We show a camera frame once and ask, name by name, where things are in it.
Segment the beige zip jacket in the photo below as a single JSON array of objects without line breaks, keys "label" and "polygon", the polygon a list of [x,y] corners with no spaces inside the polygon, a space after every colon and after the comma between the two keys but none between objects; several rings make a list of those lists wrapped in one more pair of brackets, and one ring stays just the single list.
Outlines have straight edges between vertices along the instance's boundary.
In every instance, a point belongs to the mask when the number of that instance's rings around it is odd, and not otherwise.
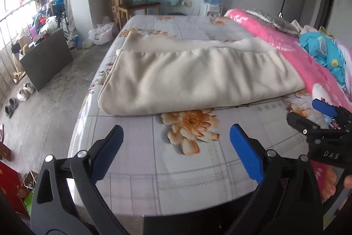
[{"label": "beige zip jacket", "polygon": [[304,88],[260,38],[226,43],[128,34],[98,95],[108,115],[131,117],[239,106]]}]

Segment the blue children's clothing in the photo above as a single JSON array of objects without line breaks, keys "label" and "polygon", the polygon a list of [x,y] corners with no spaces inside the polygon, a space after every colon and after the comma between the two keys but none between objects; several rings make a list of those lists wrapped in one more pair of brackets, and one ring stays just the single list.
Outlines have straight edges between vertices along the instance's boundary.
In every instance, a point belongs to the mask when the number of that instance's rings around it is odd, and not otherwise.
[{"label": "blue children's clothing", "polygon": [[307,32],[299,36],[299,45],[321,66],[327,68],[344,89],[345,59],[336,41],[320,32]]}]

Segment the pink floral blanket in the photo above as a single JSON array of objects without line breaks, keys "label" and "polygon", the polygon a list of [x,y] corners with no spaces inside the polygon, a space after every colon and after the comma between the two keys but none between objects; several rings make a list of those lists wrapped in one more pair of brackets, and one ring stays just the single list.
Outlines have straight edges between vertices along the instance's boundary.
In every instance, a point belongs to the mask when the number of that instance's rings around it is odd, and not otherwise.
[{"label": "pink floral blanket", "polygon": [[308,145],[305,137],[287,124],[287,114],[296,112],[325,125],[322,114],[312,108],[313,99],[349,104],[332,74],[316,63],[296,38],[239,9],[227,11],[226,17],[233,27],[233,38],[224,43],[226,64],[236,78],[231,83],[231,95],[215,104],[224,163],[212,175],[213,197],[221,203],[256,188],[230,143],[232,124],[240,124],[265,148],[296,158],[308,152]]}]

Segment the red gift bag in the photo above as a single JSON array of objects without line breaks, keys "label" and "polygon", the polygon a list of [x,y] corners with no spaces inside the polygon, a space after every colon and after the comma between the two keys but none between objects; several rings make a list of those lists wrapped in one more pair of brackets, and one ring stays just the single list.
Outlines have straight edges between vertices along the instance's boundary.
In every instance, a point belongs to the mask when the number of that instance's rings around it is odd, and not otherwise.
[{"label": "red gift bag", "polygon": [[18,172],[3,162],[0,163],[0,187],[13,210],[22,215],[28,215],[23,203],[28,192],[20,183]]}]

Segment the grey furry blanket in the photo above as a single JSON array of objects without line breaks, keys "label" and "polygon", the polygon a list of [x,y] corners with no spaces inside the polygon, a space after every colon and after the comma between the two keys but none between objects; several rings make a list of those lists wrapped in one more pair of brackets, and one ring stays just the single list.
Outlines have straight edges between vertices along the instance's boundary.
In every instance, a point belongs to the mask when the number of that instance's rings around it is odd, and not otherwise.
[{"label": "grey furry blanket", "polygon": [[246,13],[262,21],[268,27],[272,27],[282,33],[289,34],[290,36],[298,37],[299,30],[295,28],[290,22],[284,20],[279,16],[271,16],[266,12],[259,9],[245,10]]}]

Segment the floral grey bed sheet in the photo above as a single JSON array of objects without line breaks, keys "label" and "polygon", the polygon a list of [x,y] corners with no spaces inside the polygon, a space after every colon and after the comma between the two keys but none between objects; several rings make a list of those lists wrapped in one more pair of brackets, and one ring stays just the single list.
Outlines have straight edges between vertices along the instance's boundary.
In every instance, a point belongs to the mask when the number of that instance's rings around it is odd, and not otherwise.
[{"label": "floral grey bed sheet", "polygon": [[89,149],[115,125],[123,144],[97,187],[117,215],[166,215],[206,209],[256,188],[229,138],[234,123],[266,149],[296,158],[308,151],[303,135],[286,123],[294,111],[326,127],[306,91],[244,107],[178,112],[145,117],[111,117],[98,107],[98,93],[113,67],[116,51],[132,32],[187,40],[236,42],[251,34],[228,18],[135,16],[104,57],[84,99],[68,155]]}]

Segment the grey slipper pair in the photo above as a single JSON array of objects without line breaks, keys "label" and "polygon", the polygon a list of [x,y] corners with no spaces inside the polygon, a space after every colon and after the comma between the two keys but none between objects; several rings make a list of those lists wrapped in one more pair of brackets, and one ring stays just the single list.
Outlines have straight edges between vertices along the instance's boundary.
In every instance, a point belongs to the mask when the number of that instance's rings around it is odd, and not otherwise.
[{"label": "grey slipper pair", "polygon": [[5,105],[4,111],[5,111],[5,115],[8,118],[11,118],[13,115],[13,111],[17,108],[18,106],[18,101],[16,98],[9,98],[8,103]]}]

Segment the white sneaker pair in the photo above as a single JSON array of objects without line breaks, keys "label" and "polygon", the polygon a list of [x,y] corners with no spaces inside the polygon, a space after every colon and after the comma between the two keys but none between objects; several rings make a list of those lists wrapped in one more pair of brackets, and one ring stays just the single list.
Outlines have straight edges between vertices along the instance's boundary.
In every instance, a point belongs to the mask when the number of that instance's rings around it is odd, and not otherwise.
[{"label": "white sneaker pair", "polygon": [[23,87],[17,91],[17,99],[20,102],[27,101],[30,96],[35,92],[35,88],[32,83],[26,82]]}]

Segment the dark grey low cabinet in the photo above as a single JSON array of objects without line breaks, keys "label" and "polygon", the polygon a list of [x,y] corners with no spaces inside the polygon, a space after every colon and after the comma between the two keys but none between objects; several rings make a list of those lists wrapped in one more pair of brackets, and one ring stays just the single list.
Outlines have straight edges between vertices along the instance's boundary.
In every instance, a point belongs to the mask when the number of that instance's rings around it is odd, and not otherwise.
[{"label": "dark grey low cabinet", "polygon": [[30,47],[20,58],[24,71],[37,91],[72,61],[73,56],[62,29]]}]

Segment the white plastic bag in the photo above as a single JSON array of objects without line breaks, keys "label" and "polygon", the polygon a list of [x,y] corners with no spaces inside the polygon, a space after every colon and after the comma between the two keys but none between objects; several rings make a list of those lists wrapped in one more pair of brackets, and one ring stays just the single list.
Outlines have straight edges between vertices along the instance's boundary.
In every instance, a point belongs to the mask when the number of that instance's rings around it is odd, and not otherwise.
[{"label": "white plastic bag", "polygon": [[115,22],[99,25],[98,28],[88,32],[88,40],[95,45],[102,45],[112,41],[118,32]]}]

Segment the metal balcony railing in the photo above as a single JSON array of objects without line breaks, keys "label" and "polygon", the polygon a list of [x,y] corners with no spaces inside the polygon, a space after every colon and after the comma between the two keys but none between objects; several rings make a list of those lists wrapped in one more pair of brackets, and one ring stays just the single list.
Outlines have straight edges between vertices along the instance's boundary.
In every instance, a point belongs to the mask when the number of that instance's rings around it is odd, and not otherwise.
[{"label": "metal balcony railing", "polygon": [[13,73],[16,67],[11,47],[19,36],[32,24],[33,17],[38,13],[36,1],[29,0],[17,9],[1,16],[1,104],[15,85]]}]

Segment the wooden chair black seat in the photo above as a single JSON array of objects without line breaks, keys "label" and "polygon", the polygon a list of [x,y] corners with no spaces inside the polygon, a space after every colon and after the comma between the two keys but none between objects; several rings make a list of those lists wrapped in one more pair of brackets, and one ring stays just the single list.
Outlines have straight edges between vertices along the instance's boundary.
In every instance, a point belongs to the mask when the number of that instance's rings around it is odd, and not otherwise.
[{"label": "wooden chair black seat", "polygon": [[127,0],[120,4],[117,8],[120,12],[126,14],[126,22],[130,19],[130,16],[136,12],[143,10],[144,14],[148,14],[148,10],[154,9],[156,14],[159,15],[161,2],[158,0]]}]

